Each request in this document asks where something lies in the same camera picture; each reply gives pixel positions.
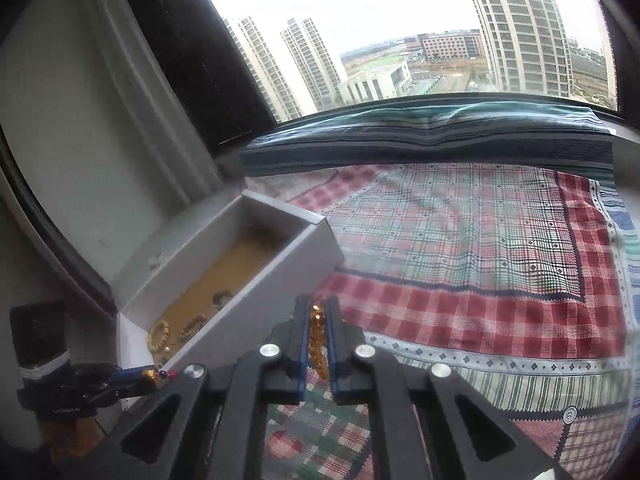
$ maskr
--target white tape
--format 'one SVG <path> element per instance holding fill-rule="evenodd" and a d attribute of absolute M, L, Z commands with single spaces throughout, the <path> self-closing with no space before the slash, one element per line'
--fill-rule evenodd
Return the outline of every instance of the white tape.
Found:
<path fill-rule="evenodd" d="M 66 350 L 65 353 L 59 355 L 53 359 L 53 361 L 49 361 L 38 368 L 18 368 L 18 370 L 20 370 L 20 377 L 23 379 L 37 381 L 38 379 L 56 371 L 67 361 L 69 361 L 69 350 Z"/>

